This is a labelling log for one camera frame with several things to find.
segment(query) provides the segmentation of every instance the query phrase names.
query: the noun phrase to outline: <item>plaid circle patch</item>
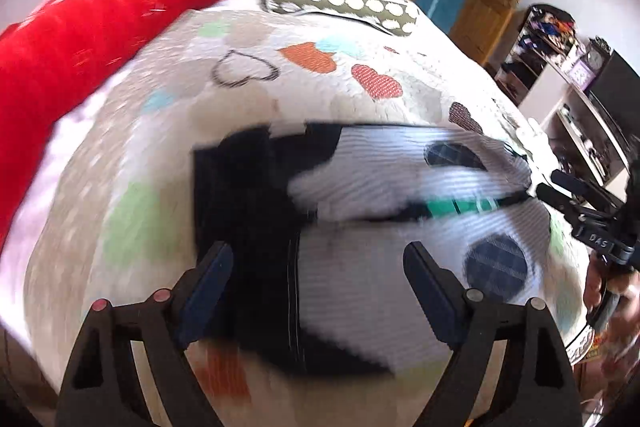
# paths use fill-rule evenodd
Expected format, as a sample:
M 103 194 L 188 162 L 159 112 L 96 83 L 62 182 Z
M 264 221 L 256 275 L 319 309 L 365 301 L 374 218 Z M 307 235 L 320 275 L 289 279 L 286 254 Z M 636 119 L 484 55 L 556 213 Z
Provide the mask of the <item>plaid circle patch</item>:
M 461 166 L 486 171 L 480 158 L 460 143 L 434 143 L 424 149 L 424 161 L 431 166 Z
M 469 287 L 502 302 L 510 301 L 527 280 L 524 252 L 508 235 L 489 235 L 466 254 L 465 277 Z

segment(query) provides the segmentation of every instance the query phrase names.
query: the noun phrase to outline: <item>human hand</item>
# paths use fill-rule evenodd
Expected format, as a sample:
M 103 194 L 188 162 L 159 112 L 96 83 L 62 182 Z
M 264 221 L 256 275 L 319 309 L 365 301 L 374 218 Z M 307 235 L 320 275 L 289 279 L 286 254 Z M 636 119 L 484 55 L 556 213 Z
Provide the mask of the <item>human hand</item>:
M 591 257 L 584 289 L 584 305 L 591 311 L 600 304 L 604 263 Z M 626 378 L 640 356 L 640 273 L 633 271 L 607 280 L 607 290 L 622 298 L 609 319 L 602 373 L 609 381 Z

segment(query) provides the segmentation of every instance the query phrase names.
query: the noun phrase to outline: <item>television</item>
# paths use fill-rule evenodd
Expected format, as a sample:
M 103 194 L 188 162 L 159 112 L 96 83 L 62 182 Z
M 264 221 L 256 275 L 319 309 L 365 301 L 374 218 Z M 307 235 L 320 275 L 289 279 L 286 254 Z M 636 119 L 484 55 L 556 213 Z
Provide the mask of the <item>television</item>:
M 604 120 L 611 119 L 628 144 L 640 140 L 640 76 L 620 54 L 613 52 L 589 86 L 588 95 L 595 99 L 594 105 L 601 113 L 602 109 L 606 112 Z

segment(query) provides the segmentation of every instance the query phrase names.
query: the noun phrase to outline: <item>orange heart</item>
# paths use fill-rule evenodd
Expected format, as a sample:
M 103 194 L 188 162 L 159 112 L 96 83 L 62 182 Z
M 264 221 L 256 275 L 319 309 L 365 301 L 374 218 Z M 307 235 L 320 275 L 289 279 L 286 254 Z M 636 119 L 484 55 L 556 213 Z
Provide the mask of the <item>orange heart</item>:
M 386 74 L 378 74 L 368 66 L 356 64 L 351 68 L 351 74 L 374 100 L 402 96 L 402 86 L 396 79 Z
M 304 42 L 278 51 L 294 64 L 315 73 L 332 73 L 337 68 L 331 58 L 333 54 L 316 49 L 314 42 Z

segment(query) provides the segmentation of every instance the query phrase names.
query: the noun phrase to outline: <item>bed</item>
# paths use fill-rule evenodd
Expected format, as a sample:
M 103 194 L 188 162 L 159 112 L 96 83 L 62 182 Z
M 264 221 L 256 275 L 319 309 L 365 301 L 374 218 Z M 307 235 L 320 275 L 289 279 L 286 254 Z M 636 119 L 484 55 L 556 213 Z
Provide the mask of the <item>bed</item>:
M 371 96 L 358 66 L 391 94 Z M 2 321 L 55 389 L 95 299 L 146 299 L 193 266 L 191 149 L 252 124 L 307 120 L 481 132 L 527 154 L 532 187 L 557 167 L 546 137 L 421 13 L 412 35 L 397 38 L 317 14 L 268 14 L 262 0 L 186 12 L 58 122 L 0 256 Z M 541 296 L 568 342 L 584 326 L 588 255 L 550 212 L 555 239 Z M 589 341 L 573 343 L 570 358 Z M 135 351 L 152 416 L 165 425 L 143 348 Z M 197 343 L 188 358 L 230 426 L 410 425 L 447 362 L 404 378 L 293 385 L 231 349 L 222 358 L 240 367 L 239 383 L 220 386 L 220 352 Z M 476 413 L 490 401 L 500 360 L 496 349 Z

